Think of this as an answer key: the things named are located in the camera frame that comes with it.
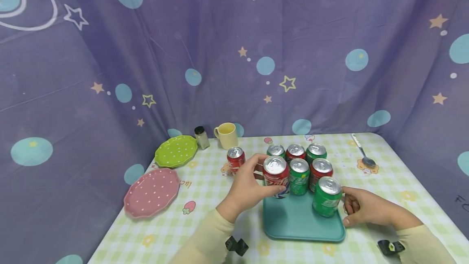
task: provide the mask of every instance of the spoon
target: spoon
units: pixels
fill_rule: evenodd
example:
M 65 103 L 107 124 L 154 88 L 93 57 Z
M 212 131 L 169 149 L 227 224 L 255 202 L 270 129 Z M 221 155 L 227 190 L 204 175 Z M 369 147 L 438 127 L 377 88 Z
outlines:
M 351 135 L 352 135 L 353 140 L 354 140 L 355 143 L 357 144 L 358 149 L 360 149 L 360 151 L 361 151 L 362 154 L 363 154 L 362 162 L 364 163 L 364 165 L 367 165 L 367 166 L 370 166 L 370 167 L 375 167 L 375 166 L 376 166 L 376 163 L 374 162 L 373 159 L 370 159 L 370 158 L 368 158 L 368 157 L 365 155 L 365 151 L 363 150 L 363 147 L 362 147 L 362 145 L 360 144 L 360 141 L 358 141 L 357 136 L 355 136 L 355 134 L 351 134 Z

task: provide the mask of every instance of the shaker lid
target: shaker lid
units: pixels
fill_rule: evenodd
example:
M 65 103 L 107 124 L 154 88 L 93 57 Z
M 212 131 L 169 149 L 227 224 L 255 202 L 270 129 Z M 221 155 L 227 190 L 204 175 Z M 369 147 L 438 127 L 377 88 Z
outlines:
M 201 125 L 194 129 L 195 134 L 203 134 L 204 131 L 205 129 Z

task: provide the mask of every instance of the fabric backdrop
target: fabric backdrop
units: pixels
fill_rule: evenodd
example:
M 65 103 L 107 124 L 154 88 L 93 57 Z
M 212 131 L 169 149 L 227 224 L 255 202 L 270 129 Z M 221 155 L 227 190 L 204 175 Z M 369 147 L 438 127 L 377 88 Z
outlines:
M 86 263 L 155 149 L 376 132 L 468 236 L 469 0 L 0 0 L 5 263 Z

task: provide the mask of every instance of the checkered tablecloth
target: checkered tablecloth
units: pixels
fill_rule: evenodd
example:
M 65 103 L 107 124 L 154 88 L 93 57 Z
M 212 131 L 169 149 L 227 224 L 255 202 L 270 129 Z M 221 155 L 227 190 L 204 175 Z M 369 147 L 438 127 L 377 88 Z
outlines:
M 291 143 L 306 147 L 311 140 L 323 144 L 327 159 L 333 164 L 334 177 L 343 186 L 370 190 L 409 209 L 441 240 L 457 263 L 469 263 L 468 240 L 386 141 L 371 133 L 357 134 L 357 137 L 367 155 L 379 166 L 377 174 L 358 163 L 361 153 L 350 134 L 239 138 L 239 146 L 250 157 L 257 152 L 265 153 L 269 141 L 285 148 Z M 89 263 L 167 263 L 231 186 L 232 177 L 223 172 L 226 151 L 214 139 L 210 139 L 210 144 L 208 149 L 199 150 L 191 162 L 177 169 L 181 179 L 179 195 L 166 211 L 147 220 L 132 220 L 122 210 Z M 186 205 L 191 201 L 195 202 L 194 209 L 190 208 L 193 203 Z M 342 203 L 339 210 L 345 217 Z M 347 229 L 346 239 L 339 244 L 271 240 L 263 232 L 261 202 L 241 214 L 236 222 L 234 237 L 243 238 L 249 250 L 243 258 L 229 253 L 226 263 L 388 263 L 389 259 L 377 247 L 377 240 L 393 236 L 379 233 L 372 225 L 361 224 Z

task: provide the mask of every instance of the polka dot plate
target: polka dot plate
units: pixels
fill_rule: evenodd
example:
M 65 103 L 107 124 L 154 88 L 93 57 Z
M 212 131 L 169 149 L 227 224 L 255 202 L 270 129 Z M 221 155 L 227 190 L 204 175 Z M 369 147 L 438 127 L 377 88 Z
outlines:
M 173 169 L 155 169 L 130 186 L 124 210 L 133 218 L 147 218 L 163 211 L 176 198 L 180 180 Z
M 170 138 L 155 151 L 155 163 L 160 167 L 174 168 L 185 165 L 197 152 L 197 140 L 181 135 Z

